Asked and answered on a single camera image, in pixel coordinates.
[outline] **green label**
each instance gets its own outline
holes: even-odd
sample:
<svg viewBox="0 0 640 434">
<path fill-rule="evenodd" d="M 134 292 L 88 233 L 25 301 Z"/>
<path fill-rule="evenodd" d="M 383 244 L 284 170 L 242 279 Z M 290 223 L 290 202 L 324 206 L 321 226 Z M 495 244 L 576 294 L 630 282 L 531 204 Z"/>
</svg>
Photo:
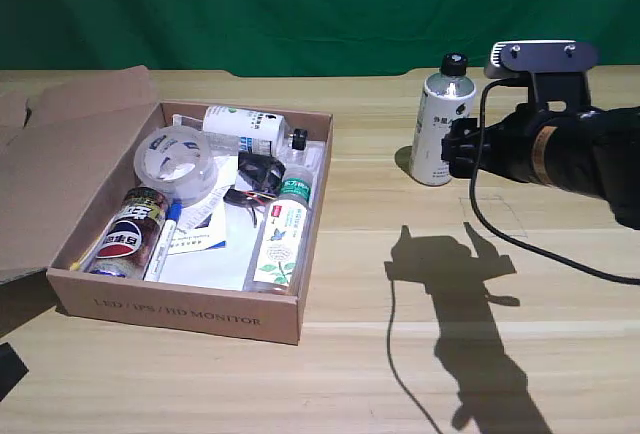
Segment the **green label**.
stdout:
<svg viewBox="0 0 640 434">
<path fill-rule="evenodd" d="M 311 187 L 302 179 L 292 177 L 291 179 L 286 179 L 282 183 L 280 194 L 295 194 L 309 202 L 309 198 L 311 197 Z"/>
</svg>

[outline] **pepsi can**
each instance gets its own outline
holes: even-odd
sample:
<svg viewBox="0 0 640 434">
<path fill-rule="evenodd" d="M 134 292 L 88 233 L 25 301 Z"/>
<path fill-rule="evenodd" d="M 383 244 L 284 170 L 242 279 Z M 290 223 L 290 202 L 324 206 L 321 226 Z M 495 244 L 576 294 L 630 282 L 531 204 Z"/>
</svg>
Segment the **pepsi can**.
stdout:
<svg viewBox="0 0 640 434">
<path fill-rule="evenodd" d="M 131 189 L 87 272 L 143 279 L 168 208 L 164 194 L 148 187 Z"/>
</svg>

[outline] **open cardboard box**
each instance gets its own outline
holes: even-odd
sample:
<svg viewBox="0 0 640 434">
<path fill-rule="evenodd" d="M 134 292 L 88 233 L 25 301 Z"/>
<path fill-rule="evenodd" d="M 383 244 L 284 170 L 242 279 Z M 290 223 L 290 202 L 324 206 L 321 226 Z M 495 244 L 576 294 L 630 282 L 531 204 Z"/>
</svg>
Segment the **open cardboard box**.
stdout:
<svg viewBox="0 0 640 434">
<path fill-rule="evenodd" d="M 281 296 L 70 271 L 137 185 L 139 142 L 179 113 L 206 105 L 157 100 L 144 67 L 0 97 L 0 283 L 47 269 L 67 313 L 128 324 L 297 344 L 330 163 L 332 116 L 278 111 L 326 141 L 297 295 Z"/>
</svg>

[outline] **black bottle cap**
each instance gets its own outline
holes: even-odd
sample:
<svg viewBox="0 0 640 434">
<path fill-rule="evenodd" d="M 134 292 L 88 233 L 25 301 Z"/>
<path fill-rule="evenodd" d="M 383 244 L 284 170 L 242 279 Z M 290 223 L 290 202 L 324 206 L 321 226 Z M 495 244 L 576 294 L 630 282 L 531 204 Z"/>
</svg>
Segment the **black bottle cap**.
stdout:
<svg viewBox="0 0 640 434">
<path fill-rule="evenodd" d="M 442 58 L 440 73 L 445 76 L 464 76 L 467 73 L 469 60 L 464 54 L 450 52 Z"/>
<path fill-rule="evenodd" d="M 293 137 L 291 138 L 291 148 L 296 151 L 304 151 L 307 147 L 307 134 L 306 129 L 294 129 Z"/>
</svg>

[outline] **wooden table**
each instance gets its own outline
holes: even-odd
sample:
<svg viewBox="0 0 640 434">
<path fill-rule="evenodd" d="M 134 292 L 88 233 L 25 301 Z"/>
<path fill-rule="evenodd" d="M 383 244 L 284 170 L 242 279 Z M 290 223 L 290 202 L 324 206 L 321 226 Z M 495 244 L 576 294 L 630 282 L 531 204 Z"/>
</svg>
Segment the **wooden table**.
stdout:
<svg viewBox="0 0 640 434">
<path fill-rule="evenodd" d="M 432 72 L 155 72 L 164 99 L 335 114 L 300 346 L 65 317 L 42 277 L 25 279 L 0 289 L 0 336 L 30 368 L 0 404 L 0 432 L 438 432 L 430 418 L 446 433 L 465 425 L 482 433 L 637 432 L 640 290 L 489 236 L 470 211 L 466 181 L 426 188 L 397 166 Z M 639 104 L 639 74 L 594 69 L 594 104 Z M 78 75 L 2 72 L 0 91 L 35 94 Z M 480 70 L 471 75 L 485 84 Z M 489 121 L 521 96 L 496 90 Z M 640 234 L 618 226 L 603 202 L 489 174 L 478 193 L 488 217 L 522 239 L 606 271 L 639 270 Z M 475 231 L 467 233 L 465 221 Z M 505 274 L 509 261 L 498 255 L 517 273 Z"/>
</svg>

